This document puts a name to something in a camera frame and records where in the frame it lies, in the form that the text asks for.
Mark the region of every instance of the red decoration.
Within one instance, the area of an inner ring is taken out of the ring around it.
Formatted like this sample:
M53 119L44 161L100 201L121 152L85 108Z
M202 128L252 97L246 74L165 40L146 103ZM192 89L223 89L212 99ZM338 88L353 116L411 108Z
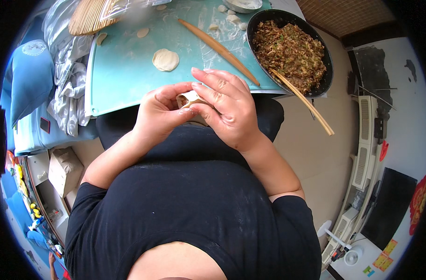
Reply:
M423 213L424 204L426 202L426 175L421 179L415 188L414 196L411 201L411 227L409 234L413 235L415 228L420 220L421 213Z

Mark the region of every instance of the floor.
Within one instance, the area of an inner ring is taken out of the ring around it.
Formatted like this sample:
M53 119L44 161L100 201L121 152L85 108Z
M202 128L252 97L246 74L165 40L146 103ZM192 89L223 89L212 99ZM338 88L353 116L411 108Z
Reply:
M334 66L334 78L327 98L315 100L316 109L332 127L335 135L328 136L310 111L296 97L280 98L285 121L274 145L299 176L312 210L316 230L326 220L337 219L350 180L351 159L358 147L358 106L346 93L350 60L341 43L318 30L325 41ZM104 149L99 139L79 142L73 150L84 166L88 166ZM67 195L73 206L77 189ZM320 239L324 249L327 240Z

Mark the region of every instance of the blue pillow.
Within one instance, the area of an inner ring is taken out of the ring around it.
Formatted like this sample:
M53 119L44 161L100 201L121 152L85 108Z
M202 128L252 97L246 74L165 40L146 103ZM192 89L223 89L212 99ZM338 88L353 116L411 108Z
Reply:
M11 128L48 100L53 89L54 63L43 40L14 50L12 60Z

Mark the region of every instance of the rolling pin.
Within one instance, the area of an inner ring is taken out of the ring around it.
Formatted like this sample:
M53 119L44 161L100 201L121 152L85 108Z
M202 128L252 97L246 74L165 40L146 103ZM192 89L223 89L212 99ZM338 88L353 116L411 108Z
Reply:
M179 19L179 22L183 24L189 31L193 32L194 35L199 37L202 41L204 41L208 46L210 46L213 50L218 52L223 58L225 58L228 62L230 62L236 69L238 69L241 73L243 73L250 81L254 82L255 85L260 86L260 83L256 80L256 78L250 73L249 69L247 69L244 64L242 64L226 47L222 46L221 43L213 39L204 31L200 30L196 26Z

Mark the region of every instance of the television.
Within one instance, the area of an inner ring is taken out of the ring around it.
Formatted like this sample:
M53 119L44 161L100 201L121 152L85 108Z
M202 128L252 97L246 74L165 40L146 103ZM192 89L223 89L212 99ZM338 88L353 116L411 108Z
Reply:
M381 250L401 223L417 186L417 180L390 168L384 169L379 192L361 233Z

